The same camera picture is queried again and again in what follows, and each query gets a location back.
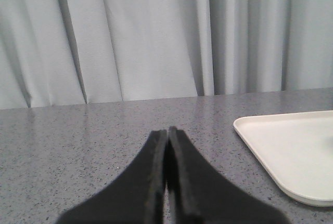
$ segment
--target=gray countertop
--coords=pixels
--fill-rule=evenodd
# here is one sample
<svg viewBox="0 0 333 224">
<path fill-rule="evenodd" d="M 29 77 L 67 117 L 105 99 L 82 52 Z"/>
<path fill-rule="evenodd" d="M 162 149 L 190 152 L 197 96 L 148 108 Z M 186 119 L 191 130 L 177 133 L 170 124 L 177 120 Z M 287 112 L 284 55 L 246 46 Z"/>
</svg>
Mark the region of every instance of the gray countertop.
<svg viewBox="0 0 333 224">
<path fill-rule="evenodd" d="M 0 223 L 54 223 L 114 180 L 151 130 L 171 125 L 228 180 L 292 223 L 333 223 L 333 207 L 286 196 L 232 126 L 242 116 L 332 109 L 333 88 L 1 110 Z"/>
</svg>

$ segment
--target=white curtain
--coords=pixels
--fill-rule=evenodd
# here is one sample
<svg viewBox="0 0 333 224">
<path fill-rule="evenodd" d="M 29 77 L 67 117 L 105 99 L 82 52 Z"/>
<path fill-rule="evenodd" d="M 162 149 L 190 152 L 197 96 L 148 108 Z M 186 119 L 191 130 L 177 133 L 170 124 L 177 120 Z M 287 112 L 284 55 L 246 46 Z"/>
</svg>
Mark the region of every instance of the white curtain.
<svg viewBox="0 0 333 224">
<path fill-rule="evenodd" d="M 322 87 L 332 0 L 0 0 L 0 109 Z"/>
</svg>

